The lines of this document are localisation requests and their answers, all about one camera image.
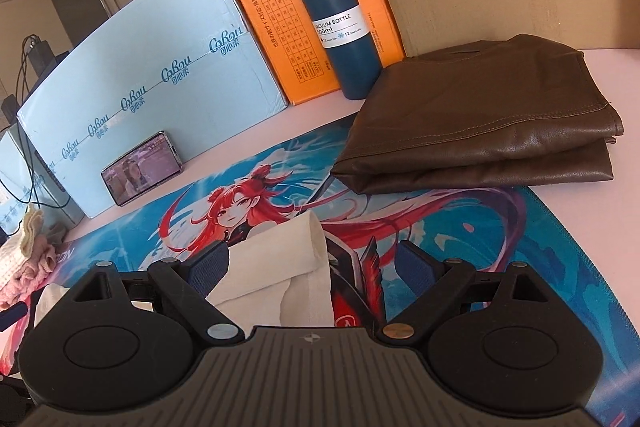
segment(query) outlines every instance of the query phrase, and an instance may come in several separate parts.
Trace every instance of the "size chart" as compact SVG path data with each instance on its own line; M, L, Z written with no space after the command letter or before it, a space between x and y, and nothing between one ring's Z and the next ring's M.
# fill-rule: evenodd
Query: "size chart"
M309 36L291 0L258 0L264 9L263 23L270 24L287 53L299 82L324 74Z

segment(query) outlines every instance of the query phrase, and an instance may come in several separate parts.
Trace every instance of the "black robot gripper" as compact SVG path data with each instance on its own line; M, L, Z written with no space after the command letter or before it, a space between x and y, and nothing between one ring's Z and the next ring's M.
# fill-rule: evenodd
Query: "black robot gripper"
M146 272L97 263L20 347L37 405L22 424L598 425L584 407L600 347L525 263L478 272L402 241L396 269L421 295L378 331L256 327L248 339L205 299L220 263L225 243Z

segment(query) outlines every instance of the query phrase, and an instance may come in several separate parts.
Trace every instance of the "pink table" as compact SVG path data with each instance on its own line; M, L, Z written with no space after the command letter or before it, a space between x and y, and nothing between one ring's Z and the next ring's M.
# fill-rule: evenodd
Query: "pink table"
M616 179L593 184L536 187L534 191L573 235L640 329L640 50L592 50L585 57L604 96L618 110L625 136L609 146ZM184 172L123 208L85 219L67 236L81 237L212 172L284 140L359 110L362 102L340 92L280 114L214 147L185 165Z

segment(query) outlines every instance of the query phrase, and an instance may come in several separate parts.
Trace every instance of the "mouse pad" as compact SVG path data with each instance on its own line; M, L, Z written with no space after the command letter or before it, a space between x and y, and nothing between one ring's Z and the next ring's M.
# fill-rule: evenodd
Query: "mouse pad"
M460 257L488 271L526 261L602 346L604 370L588 411L606 427L638 419L638 334L598 270L533 192L505 187L354 194L329 175L352 122L353 116L343 118L271 147L65 245L47 282L69 287L98 260L132 271L162 257L186 259L213 240L234 245L313 210L338 276L332 280L340 282L331 295L338 327L375 327L417 298L422 285L411 280L401 256L396 261L403 239L440 260ZM27 327L28 317L14 326L0 362L3 373Z

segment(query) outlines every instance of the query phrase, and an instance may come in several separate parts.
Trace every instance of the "smartphone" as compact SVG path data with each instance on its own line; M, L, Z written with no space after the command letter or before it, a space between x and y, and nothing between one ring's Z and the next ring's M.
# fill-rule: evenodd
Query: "smartphone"
M102 179L113 201L123 206L180 172L182 162L161 131L109 165Z

